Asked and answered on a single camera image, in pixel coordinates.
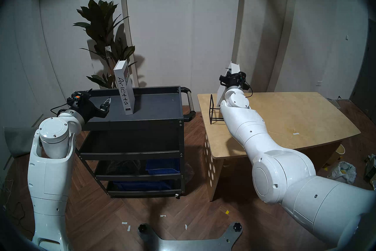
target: cart handle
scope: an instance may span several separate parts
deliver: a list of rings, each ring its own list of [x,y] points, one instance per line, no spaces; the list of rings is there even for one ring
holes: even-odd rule
[[[190,122],[196,116],[196,111],[194,111],[194,108],[193,108],[191,90],[189,90],[187,87],[180,87],[180,91],[183,93],[186,93],[188,96],[188,105],[189,105],[189,110],[191,112],[188,114],[184,114],[183,117],[184,117],[184,122]]]

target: black knob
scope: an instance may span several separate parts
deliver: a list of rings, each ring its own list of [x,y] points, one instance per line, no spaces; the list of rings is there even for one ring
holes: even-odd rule
[[[241,231],[241,224],[240,223],[235,223],[234,224],[234,230],[235,230],[235,232],[240,232]]]
[[[140,233],[145,233],[145,231],[146,231],[146,225],[140,224],[138,226],[138,230],[140,231]]]

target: blue bin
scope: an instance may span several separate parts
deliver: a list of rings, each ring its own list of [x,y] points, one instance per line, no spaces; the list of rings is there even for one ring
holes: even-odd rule
[[[146,170],[150,175],[180,173],[179,159],[146,160]]]
[[[120,191],[170,190],[172,181],[113,181]]]

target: potted plant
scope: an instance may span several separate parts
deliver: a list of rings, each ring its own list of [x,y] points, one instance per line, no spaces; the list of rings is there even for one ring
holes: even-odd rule
[[[87,78],[90,81],[109,89],[116,88],[115,75],[113,68],[111,67],[110,60],[112,62],[112,66],[114,66],[119,60],[123,61],[128,59],[129,63],[129,57],[135,51],[134,46],[124,46],[120,38],[116,39],[115,41],[113,39],[114,28],[120,24],[121,21],[129,17],[124,17],[120,21],[116,22],[120,17],[120,14],[115,18],[115,20],[112,21],[112,16],[116,7],[117,4],[114,5],[113,1],[107,3],[106,1],[99,0],[98,3],[96,3],[94,0],[90,0],[87,7],[81,7],[81,10],[77,9],[77,12],[90,23],[77,22],[73,24],[73,26],[82,27],[86,34],[96,42],[94,45],[95,51],[85,48],[81,49],[88,50],[96,55],[99,55],[106,61],[106,64],[111,72],[110,76],[108,74],[107,76],[103,74],[102,77],[98,75],[91,75],[91,77],[87,76]]]

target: table leg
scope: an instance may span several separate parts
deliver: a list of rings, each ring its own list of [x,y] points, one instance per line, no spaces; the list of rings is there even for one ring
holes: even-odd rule
[[[205,159],[205,176],[206,186],[208,188],[209,200],[212,201],[217,188],[219,176],[221,174],[224,159],[213,159],[210,151],[208,136],[205,135],[205,142],[203,147],[203,156]]]
[[[337,150],[342,141],[336,141],[331,144],[316,146],[308,149],[297,149],[297,151],[305,154],[311,159],[316,172],[318,172],[326,163],[326,161]]]

